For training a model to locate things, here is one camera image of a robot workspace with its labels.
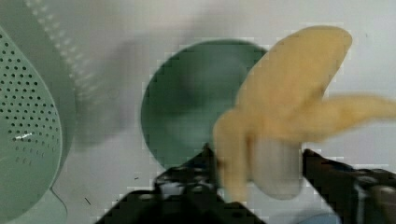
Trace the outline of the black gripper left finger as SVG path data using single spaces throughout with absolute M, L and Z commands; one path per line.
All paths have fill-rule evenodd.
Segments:
M 265 224 L 241 203 L 218 194 L 209 144 L 192 159 L 154 179 L 152 190 L 126 194 L 94 224 Z

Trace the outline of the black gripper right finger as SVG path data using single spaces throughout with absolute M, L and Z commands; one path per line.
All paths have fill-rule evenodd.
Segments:
M 396 224 L 393 172 L 379 168 L 356 169 L 306 149 L 303 176 L 340 217 L 342 224 Z

